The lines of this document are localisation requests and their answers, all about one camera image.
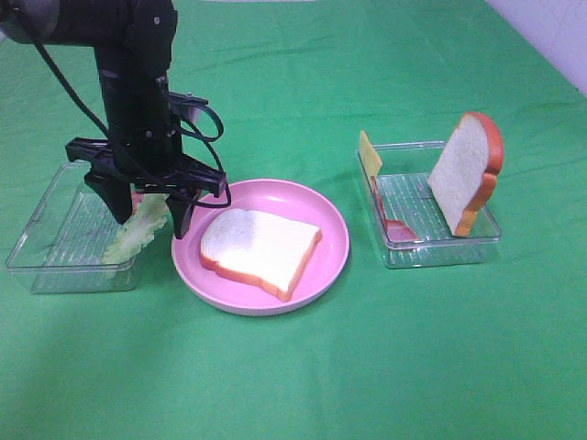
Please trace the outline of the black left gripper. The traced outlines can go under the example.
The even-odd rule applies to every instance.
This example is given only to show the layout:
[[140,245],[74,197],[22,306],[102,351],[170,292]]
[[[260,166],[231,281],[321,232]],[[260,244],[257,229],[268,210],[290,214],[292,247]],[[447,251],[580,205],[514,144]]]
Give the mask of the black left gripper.
[[[85,174],[84,182],[120,225],[133,215],[129,183],[147,193],[169,194],[166,204],[173,233],[182,239],[189,231],[200,191],[219,197],[228,189],[227,174],[212,147],[224,134],[224,126],[204,98],[170,92],[168,100],[171,125],[161,135],[144,129],[125,142],[77,137],[66,145],[66,153],[68,160],[85,160],[94,167]],[[183,153],[183,137],[204,143],[216,166]]]

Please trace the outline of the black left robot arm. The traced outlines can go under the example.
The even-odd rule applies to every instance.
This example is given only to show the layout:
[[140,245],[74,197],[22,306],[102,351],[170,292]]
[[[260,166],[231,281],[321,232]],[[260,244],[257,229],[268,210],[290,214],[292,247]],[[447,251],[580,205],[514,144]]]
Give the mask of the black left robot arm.
[[[207,100],[169,89],[168,70],[178,12],[171,1],[4,1],[1,30],[34,46],[65,92],[103,133],[77,137],[66,147],[69,161],[83,160],[85,183],[119,224],[132,215],[131,191],[162,193],[174,234],[188,232],[202,193],[225,197],[227,174],[183,152],[183,138],[210,148],[224,133]],[[91,47],[105,109],[101,121],[65,79],[46,48]]]

